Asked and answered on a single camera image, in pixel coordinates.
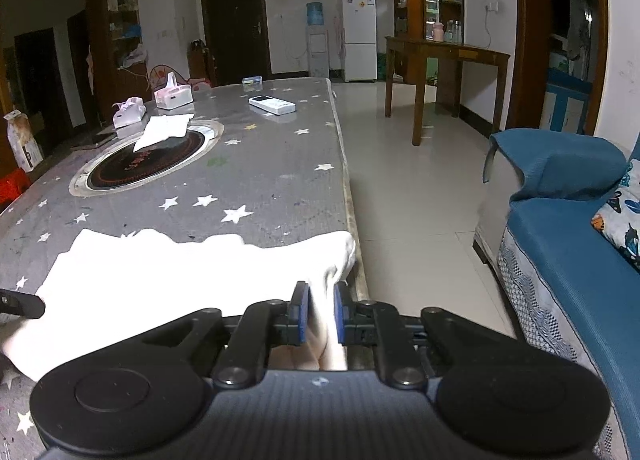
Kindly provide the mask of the cream white garment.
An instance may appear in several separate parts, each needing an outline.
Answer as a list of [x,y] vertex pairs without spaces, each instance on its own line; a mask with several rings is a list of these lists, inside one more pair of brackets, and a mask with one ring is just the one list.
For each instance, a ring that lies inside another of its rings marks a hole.
[[262,249],[235,234],[178,243],[154,229],[114,237],[84,229],[60,254],[37,291],[36,320],[8,322],[1,351],[34,381],[55,367],[203,308],[241,315],[250,304],[289,300],[310,287],[308,334],[274,352],[277,368],[343,370],[333,287],[356,261],[349,232]]

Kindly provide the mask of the red plastic stool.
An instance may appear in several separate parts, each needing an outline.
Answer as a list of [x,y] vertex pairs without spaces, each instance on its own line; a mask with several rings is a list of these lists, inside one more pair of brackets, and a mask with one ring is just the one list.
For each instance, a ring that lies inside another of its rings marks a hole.
[[0,178],[0,210],[6,209],[13,201],[20,198],[30,187],[32,181],[21,168]]

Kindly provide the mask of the round black induction cooktop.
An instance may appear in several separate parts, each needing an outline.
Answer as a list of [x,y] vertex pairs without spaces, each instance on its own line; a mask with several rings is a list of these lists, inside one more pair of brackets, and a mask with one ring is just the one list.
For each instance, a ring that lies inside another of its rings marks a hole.
[[155,182],[205,157],[220,141],[224,126],[217,120],[195,120],[183,137],[171,137],[134,150],[140,134],[120,140],[86,162],[70,180],[74,197],[119,194]]

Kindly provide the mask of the white printed paper bag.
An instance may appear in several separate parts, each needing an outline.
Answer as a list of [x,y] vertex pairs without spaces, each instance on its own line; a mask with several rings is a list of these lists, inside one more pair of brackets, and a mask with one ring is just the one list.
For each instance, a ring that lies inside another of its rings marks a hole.
[[4,117],[6,134],[17,165],[25,172],[32,172],[43,160],[43,155],[32,134],[28,116],[14,109]]

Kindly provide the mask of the white pink wipes pack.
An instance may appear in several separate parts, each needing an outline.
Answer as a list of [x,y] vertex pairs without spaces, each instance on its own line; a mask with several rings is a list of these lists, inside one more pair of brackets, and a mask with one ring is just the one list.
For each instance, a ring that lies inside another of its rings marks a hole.
[[129,97],[126,102],[115,102],[114,107],[117,108],[113,116],[115,130],[139,123],[146,113],[146,107],[141,97]]

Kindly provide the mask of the blue covered sofa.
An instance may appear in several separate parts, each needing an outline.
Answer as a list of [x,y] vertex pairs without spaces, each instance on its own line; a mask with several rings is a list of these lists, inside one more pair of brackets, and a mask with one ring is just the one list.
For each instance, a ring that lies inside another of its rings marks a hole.
[[473,246],[524,340],[600,376],[611,410],[594,452],[639,455],[639,269],[592,226],[639,151],[600,137],[492,135]]

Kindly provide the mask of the white remote control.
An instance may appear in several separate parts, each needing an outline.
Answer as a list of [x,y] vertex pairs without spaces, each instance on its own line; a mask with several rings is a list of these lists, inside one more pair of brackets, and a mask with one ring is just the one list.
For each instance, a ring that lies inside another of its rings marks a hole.
[[294,102],[287,102],[286,100],[267,95],[250,97],[248,98],[248,103],[252,107],[268,112],[273,116],[283,116],[284,114],[296,111],[296,105]]

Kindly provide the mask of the white crumpled tissue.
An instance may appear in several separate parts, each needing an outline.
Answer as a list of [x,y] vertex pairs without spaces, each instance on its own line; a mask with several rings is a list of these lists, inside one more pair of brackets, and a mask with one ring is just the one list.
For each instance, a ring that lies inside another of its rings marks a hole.
[[192,114],[178,116],[151,116],[148,124],[134,144],[134,152],[151,147],[170,138],[186,136]]

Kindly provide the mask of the small clear plastic box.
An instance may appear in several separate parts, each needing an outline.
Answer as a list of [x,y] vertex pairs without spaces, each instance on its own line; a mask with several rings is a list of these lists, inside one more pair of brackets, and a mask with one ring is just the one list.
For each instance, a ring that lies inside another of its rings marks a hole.
[[262,90],[262,76],[249,76],[242,79],[242,87],[247,93],[260,92]]

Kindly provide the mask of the pink white tissue box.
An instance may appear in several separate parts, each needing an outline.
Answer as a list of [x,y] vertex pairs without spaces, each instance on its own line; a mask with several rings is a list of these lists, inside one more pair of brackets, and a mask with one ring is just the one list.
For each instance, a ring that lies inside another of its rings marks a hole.
[[189,84],[179,84],[174,72],[169,72],[166,85],[154,92],[155,105],[162,110],[174,110],[193,102]]

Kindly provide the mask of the dark wooden display cabinet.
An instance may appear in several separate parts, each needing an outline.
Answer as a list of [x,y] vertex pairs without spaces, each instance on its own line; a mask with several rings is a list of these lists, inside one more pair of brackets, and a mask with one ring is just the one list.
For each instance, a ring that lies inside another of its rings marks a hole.
[[1,96],[43,154],[150,99],[139,0],[1,0]]

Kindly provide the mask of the brown wooden side table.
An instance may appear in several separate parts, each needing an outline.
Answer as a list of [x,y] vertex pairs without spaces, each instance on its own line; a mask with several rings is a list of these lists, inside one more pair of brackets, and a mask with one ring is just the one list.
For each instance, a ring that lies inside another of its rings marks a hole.
[[416,84],[413,106],[413,126],[411,142],[420,146],[423,137],[424,93],[426,68],[430,59],[438,60],[436,102],[448,109],[454,116],[460,111],[462,70],[464,64],[482,64],[497,70],[494,112],[491,119],[491,134],[501,128],[504,94],[506,94],[506,74],[510,56],[505,53],[465,44],[454,44],[408,38],[408,36],[386,36],[386,91],[385,116],[392,116],[393,75],[396,57],[406,60],[411,68],[409,76]]

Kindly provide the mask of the patterned cushion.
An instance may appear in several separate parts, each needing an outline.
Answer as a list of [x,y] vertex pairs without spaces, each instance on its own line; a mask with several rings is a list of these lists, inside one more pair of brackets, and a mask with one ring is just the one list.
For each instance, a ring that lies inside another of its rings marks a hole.
[[597,210],[591,226],[634,268],[639,268],[639,161],[631,159],[617,188]]

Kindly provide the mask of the dark entrance door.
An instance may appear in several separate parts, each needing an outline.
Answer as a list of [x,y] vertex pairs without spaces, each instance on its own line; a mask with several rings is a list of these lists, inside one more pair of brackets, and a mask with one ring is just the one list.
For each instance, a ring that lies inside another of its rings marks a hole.
[[220,85],[271,76],[266,0],[201,0],[206,44]]

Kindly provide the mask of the white refrigerator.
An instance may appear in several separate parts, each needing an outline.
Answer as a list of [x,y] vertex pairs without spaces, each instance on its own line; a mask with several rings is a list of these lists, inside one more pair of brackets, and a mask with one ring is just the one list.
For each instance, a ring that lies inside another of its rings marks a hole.
[[375,81],[378,75],[376,0],[342,0],[344,80]]

